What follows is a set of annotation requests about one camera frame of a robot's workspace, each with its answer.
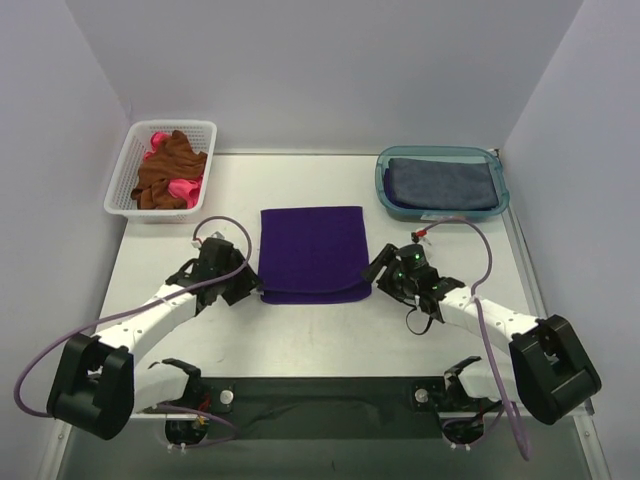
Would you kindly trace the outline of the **purple towel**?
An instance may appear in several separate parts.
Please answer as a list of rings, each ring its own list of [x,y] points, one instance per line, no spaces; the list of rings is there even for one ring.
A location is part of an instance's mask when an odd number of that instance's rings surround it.
[[[324,206],[261,212],[258,276],[270,305],[353,303],[372,293],[363,208]]]
[[[390,176],[389,176],[389,170],[388,169],[384,170],[382,179],[383,179],[384,198],[385,198],[385,200],[386,200],[386,202],[388,204],[391,204],[392,200],[393,200],[393,195],[392,195],[392,190],[391,190],[391,187],[390,187]]]

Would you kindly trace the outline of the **grey towel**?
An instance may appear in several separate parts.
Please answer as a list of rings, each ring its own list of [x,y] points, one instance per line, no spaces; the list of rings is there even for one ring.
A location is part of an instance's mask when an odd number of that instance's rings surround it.
[[[489,166],[392,158],[387,169],[393,200],[414,210],[488,211],[499,205]]]

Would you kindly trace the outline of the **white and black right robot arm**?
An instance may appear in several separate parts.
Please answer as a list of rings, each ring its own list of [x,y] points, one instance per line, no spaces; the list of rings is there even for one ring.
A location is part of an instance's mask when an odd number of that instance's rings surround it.
[[[445,389],[455,399],[507,398],[552,425],[602,388],[568,320],[541,319],[473,295],[462,281],[440,275],[418,244],[386,245],[362,277],[434,321],[488,338],[493,349],[509,357],[511,369],[500,382],[488,356],[470,356],[446,370]]]

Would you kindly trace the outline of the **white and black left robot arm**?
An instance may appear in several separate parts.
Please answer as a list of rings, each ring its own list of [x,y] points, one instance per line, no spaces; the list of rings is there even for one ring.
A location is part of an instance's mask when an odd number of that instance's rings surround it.
[[[77,333],[65,342],[47,413],[110,440],[134,413],[173,406],[193,412],[205,400],[198,367],[166,358],[139,370],[139,362],[217,299],[232,306],[259,285],[246,255],[227,240],[206,239],[198,256],[170,275],[130,318],[91,336]]]

